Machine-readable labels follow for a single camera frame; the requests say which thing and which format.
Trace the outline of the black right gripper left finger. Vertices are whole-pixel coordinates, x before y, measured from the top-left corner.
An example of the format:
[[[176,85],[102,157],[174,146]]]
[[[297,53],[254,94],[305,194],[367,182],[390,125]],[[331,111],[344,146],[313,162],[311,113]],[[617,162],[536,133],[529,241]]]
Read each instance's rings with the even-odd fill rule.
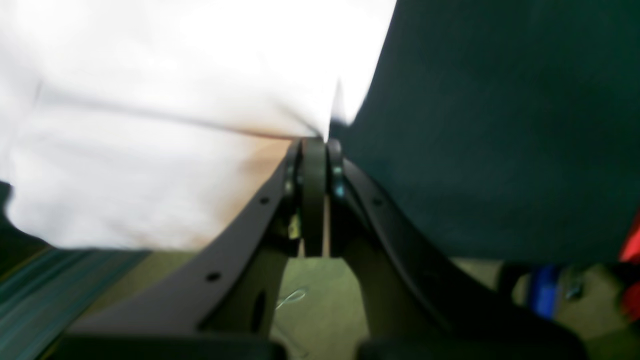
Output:
[[[57,360],[285,360],[269,339],[286,264],[322,256],[322,139],[293,141],[275,172],[201,253],[135,297],[83,317]]]

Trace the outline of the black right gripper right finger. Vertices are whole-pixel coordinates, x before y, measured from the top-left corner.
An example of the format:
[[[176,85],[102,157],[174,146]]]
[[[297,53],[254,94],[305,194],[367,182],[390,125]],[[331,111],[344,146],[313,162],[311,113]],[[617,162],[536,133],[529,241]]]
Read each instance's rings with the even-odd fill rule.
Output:
[[[571,331],[452,263],[382,188],[327,143],[330,255],[358,280],[369,338],[358,360],[586,360]]]

